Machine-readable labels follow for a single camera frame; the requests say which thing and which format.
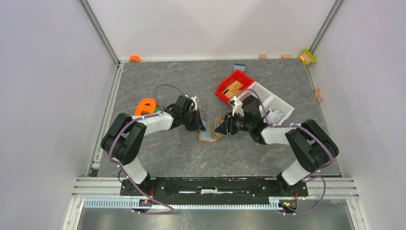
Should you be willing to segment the orange card holder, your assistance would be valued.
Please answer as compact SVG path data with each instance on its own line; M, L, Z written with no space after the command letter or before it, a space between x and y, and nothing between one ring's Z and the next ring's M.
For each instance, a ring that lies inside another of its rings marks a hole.
M223 120L219 115L209 122L203 121L205 131L200 131L199 140L202 142L214 142L222 138L224 134L215 131L215 129L218 128L222 123Z

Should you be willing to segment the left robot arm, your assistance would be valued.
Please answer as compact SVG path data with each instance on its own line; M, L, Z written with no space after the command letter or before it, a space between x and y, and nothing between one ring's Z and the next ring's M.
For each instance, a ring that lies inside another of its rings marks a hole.
M138 159L144 137L180 126L188 131L205 131L196 96L180 95L175 103L154 114L120 113L103 137L101 149L133 182L132 189L138 195L145 195L150 190L149 173Z

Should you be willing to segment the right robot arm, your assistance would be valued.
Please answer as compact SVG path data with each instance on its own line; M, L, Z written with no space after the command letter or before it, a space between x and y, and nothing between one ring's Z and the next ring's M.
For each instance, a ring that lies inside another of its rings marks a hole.
M277 175L277 191L290 195L296 184L316 171L328 167L339 154L337 145L315 120L300 124L276 125L267 119L260 99L250 95L244 101L231 100L232 112L227 113L215 131L223 135L248 132L254 142L262 145L289 145L296 160Z

